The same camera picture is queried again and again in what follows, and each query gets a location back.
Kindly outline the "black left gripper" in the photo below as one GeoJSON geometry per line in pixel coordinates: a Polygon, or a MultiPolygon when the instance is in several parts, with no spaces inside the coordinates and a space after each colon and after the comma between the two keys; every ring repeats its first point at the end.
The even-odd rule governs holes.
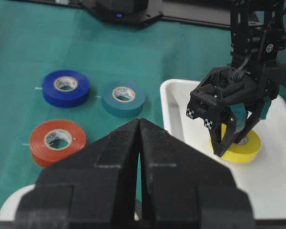
{"type": "Polygon", "coordinates": [[[186,116],[201,118],[208,128],[213,152],[222,157],[265,119],[279,86],[262,65],[215,67],[190,92],[186,116]]]}

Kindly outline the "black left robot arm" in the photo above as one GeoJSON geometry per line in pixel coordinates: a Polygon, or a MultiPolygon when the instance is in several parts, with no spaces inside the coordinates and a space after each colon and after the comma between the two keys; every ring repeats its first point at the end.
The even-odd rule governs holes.
{"type": "Polygon", "coordinates": [[[203,119],[219,157],[266,118],[280,86],[286,87],[286,64],[277,61],[286,47],[285,15],[284,0],[231,2],[232,61],[207,74],[186,109],[189,118],[203,119]]]}

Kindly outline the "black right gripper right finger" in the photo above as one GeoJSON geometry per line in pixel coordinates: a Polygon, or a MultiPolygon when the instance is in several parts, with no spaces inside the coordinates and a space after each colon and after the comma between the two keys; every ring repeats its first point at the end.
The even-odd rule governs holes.
{"type": "Polygon", "coordinates": [[[248,195],[226,166],[140,120],[143,218],[155,229],[253,229],[248,195]]]}

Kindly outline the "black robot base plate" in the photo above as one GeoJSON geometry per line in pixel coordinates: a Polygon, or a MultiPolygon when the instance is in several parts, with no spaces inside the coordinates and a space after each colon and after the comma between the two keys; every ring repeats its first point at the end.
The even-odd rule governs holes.
{"type": "Polygon", "coordinates": [[[234,0],[37,0],[75,8],[101,21],[141,26],[158,20],[230,29],[234,0]]]}

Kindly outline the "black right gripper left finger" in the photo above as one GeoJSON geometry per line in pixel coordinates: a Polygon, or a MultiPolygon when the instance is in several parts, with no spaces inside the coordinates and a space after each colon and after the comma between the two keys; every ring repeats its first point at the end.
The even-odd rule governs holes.
{"type": "Polygon", "coordinates": [[[138,119],[40,173],[16,229],[112,229],[134,222],[138,119]]]}

